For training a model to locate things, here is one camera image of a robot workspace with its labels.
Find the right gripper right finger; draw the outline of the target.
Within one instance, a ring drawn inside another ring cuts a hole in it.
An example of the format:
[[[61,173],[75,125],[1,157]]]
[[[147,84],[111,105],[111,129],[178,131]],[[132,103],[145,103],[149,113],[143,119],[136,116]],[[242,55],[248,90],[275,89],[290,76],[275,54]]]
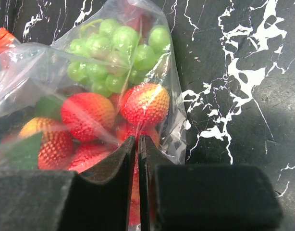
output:
[[[256,166],[176,165],[142,135],[138,167],[143,231],[274,231],[283,219]]]

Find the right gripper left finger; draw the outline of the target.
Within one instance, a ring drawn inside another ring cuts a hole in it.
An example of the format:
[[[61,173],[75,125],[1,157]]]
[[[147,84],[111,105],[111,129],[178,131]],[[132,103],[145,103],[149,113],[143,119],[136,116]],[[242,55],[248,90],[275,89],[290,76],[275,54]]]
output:
[[[135,138],[78,174],[0,162],[0,231],[126,231]]]

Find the red fake strawberries bunch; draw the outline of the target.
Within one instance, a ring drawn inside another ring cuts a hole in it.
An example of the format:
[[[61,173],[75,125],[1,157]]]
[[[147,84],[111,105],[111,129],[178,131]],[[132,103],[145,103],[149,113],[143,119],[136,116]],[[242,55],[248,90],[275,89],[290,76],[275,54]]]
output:
[[[115,140],[149,135],[168,113],[170,95],[160,84],[141,83],[108,97],[75,93],[63,100],[41,98],[33,118],[2,139],[4,163],[18,169],[82,173],[110,155]]]

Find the red zip clear bag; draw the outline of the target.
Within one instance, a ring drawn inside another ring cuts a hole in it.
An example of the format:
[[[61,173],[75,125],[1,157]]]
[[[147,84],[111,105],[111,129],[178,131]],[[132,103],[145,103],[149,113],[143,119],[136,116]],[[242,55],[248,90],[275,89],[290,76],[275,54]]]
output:
[[[144,229],[130,177],[100,192],[79,172],[141,131],[176,143],[184,106],[155,1],[109,0],[52,46],[26,43],[0,64],[0,231]]]

